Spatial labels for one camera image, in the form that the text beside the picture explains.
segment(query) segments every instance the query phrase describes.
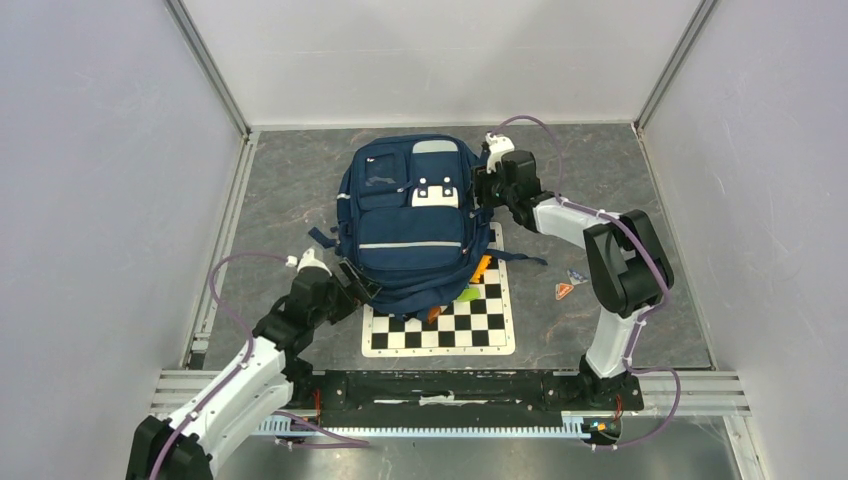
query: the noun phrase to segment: gray table surface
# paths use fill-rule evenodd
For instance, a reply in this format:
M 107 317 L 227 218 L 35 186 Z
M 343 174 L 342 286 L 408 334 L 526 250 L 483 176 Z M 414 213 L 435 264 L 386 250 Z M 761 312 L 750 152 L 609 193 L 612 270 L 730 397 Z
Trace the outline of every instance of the gray table surface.
M 629 125 L 556 125 L 565 146 L 562 193 L 569 199 L 610 211 L 645 210 L 654 221 L 676 272 L 674 302 L 653 316 L 636 353 L 636 365 L 708 367 L 703 338 L 689 287 L 682 274 L 648 166 Z M 233 252 L 247 250 L 300 255 L 316 246 L 306 232 L 329 231 L 335 224 L 339 181 L 357 148 L 381 136 L 422 132 L 453 135 L 479 152 L 490 127 L 309 130 L 263 132 L 247 186 Z M 504 131 L 516 148 L 536 155 L 543 188 L 557 189 L 558 162 L 544 131 L 510 126 Z M 590 284 L 565 299 L 554 298 L 555 285 L 567 282 L 567 268 L 588 273 L 585 252 L 562 240 L 536 235 L 514 224 L 505 209 L 495 217 L 503 225 L 505 248 L 542 256 L 550 263 L 508 265 L 516 350 L 509 356 L 365 358 L 361 354 L 362 313 L 336 326 L 323 325 L 302 358 L 316 369 L 576 368 L 589 347 L 599 305 Z M 329 251 L 327 260 L 335 264 Z M 292 269 L 272 260 L 242 259 L 229 266 L 223 298 L 256 322 L 288 292 Z M 241 331 L 220 312 L 215 320 L 204 368 L 225 366 L 242 346 Z

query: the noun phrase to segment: metal strip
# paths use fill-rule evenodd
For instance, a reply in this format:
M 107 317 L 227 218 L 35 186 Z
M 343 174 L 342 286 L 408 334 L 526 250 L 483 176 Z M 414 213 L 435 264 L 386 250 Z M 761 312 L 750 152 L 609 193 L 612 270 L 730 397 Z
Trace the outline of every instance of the metal strip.
M 245 142 L 242 146 L 241 154 L 239 155 L 238 163 L 236 164 L 236 168 L 233 173 L 233 182 L 230 184 L 227 203 L 221 216 L 220 228 L 218 229 L 218 236 L 215 239 L 215 246 L 212 250 L 207 272 L 212 270 L 212 267 L 214 267 L 220 259 L 226 257 L 232 251 L 233 239 L 236 235 L 236 228 L 238 227 L 238 220 L 241 215 L 241 207 L 244 203 L 244 194 L 247 191 L 247 183 L 250 179 L 250 170 L 253 167 L 253 157 L 256 154 L 256 145 L 259 142 L 259 135 L 260 132 L 250 134 L 247 142 Z M 218 291 L 221 290 L 221 287 L 224 284 L 224 277 L 226 274 L 227 266 L 224 265 L 218 272 L 218 277 L 215 282 Z M 181 365 L 188 364 L 190 355 L 206 351 L 217 310 L 218 306 L 212 301 L 212 296 L 204 282 L 201 293 L 197 297 L 197 302 L 192 310 L 194 333 L 193 337 L 189 339 L 188 345 L 186 346 L 186 352 L 183 356 Z
M 361 243 L 359 248 L 369 250 L 375 248 L 412 248 L 412 247 L 461 247 L 460 242 L 406 242 L 406 243 Z
M 633 122 L 637 129 L 645 128 L 648 121 L 650 121 L 651 116 L 654 114 L 660 103 L 660 100 L 662 100 L 669 85 L 671 85 L 672 80 L 674 80 L 674 77 L 677 75 L 680 65 L 683 64 L 683 61 L 686 60 L 686 57 L 689 55 L 689 50 L 692 48 L 692 45 L 701 33 L 704 24 L 709 19 L 710 14 L 717 3 L 718 0 L 701 0 L 701 3 L 698 4 L 698 8 L 695 9 L 695 13 L 692 15 L 692 18 L 689 20 L 689 24 L 686 26 L 686 30 L 683 31 L 683 36 L 680 37 L 680 40 L 677 42 L 677 46 L 674 47 L 674 52 L 672 52 L 671 58 L 668 59 L 668 63 L 666 63 L 665 68 L 660 74 L 657 84 L 654 85 L 654 89 L 648 96 L 648 101 L 645 103 L 645 106 L 642 107 L 642 111 L 639 112 L 639 116 L 636 117 L 636 121 Z
M 742 417 L 724 418 L 727 435 L 730 437 L 730 446 L 742 480 L 765 480 L 769 477 L 754 446 L 749 422 L 749 419 Z
M 165 370 L 153 395 L 150 412 L 163 415 L 170 413 L 197 395 L 215 376 L 217 371 Z M 625 412 L 634 417 L 662 418 L 668 414 L 674 400 L 673 381 L 668 375 L 651 374 L 640 378 L 645 409 L 641 412 Z M 683 371 L 680 372 L 682 393 L 677 416 L 734 416 L 751 415 L 745 393 L 735 372 Z M 566 416 L 604 417 L 614 412 L 567 411 Z
M 203 38 L 197 31 L 197 26 L 191 20 L 191 15 L 189 15 L 185 4 L 182 0 L 165 0 L 165 4 L 168 6 L 168 11 L 171 12 L 174 22 L 180 28 L 180 32 L 182 32 L 194 57 L 200 64 L 200 68 L 206 74 L 206 78 L 209 80 L 221 103 L 224 104 L 224 108 L 227 110 L 227 115 L 230 117 L 230 121 L 233 122 L 233 126 L 236 127 L 236 130 L 241 135 L 250 135 L 250 125 L 245 120 L 244 115 L 242 115 L 235 98 L 233 98 L 233 94 L 224 81 L 224 77 L 221 76 L 220 70 L 215 65 L 215 61 L 212 59 L 209 49 L 206 48 Z
M 269 123 L 252 125 L 253 131 L 259 132 L 288 132 L 293 130 L 341 130 L 346 128 L 439 128 L 439 127 L 494 127 L 501 123 L 504 117 L 491 117 L 472 121 L 457 121 L 456 117 L 445 117 L 436 120 L 411 120 L 411 121 L 360 121 L 353 123 Z M 599 123 L 604 125 L 632 123 L 632 115 L 621 118 L 609 118 L 604 116 L 583 117 L 573 119 L 551 119 L 547 118 L 548 125 L 585 125 L 587 123 Z
M 256 431 L 255 436 L 273 437 L 320 437 L 313 431 L 292 431 L 286 417 L 268 417 Z M 467 428 L 327 428 L 328 431 L 345 437 L 388 437 L 388 438 L 589 438 L 583 433 L 581 417 L 563 417 L 562 427 L 467 427 Z

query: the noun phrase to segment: black and white checkered mat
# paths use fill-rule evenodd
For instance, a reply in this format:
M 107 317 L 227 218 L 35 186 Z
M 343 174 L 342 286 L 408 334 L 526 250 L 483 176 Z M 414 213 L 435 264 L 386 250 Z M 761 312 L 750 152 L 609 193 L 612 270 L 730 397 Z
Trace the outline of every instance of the black and white checkered mat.
M 492 223 L 490 245 L 503 249 L 501 226 Z M 492 260 L 479 284 L 477 300 L 453 302 L 435 322 L 406 322 L 366 306 L 362 354 L 366 357 L 510 355 L 515 351 L 506 263 Z

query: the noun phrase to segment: green object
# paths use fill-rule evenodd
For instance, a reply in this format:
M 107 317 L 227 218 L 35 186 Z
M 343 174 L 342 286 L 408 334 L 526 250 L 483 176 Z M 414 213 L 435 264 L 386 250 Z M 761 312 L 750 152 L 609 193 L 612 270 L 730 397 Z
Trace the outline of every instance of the green object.
M 462 293 L 457 297 L 457 302 L 470 302 L 471 300 L 477 300 L 480 298 L 480 290 L 476 288 L 466 288 L 462 291 Z

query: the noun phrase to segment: navy blue backpack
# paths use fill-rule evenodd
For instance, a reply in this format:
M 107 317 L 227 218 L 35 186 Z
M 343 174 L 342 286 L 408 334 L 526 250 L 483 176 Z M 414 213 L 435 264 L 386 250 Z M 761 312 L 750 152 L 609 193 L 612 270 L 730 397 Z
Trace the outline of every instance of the navy blue backpack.
M 487 253 L 493 211 L 475 208 L 471 187 L 472 169 L 483 165 L 446 135 L 374 140 L 342 178 L 338 243 L 316 229 L 310 235 L 336 244 L 360 276 L 382 287 L 368 302 L 374 309 L 426 319 L 462 293 Z

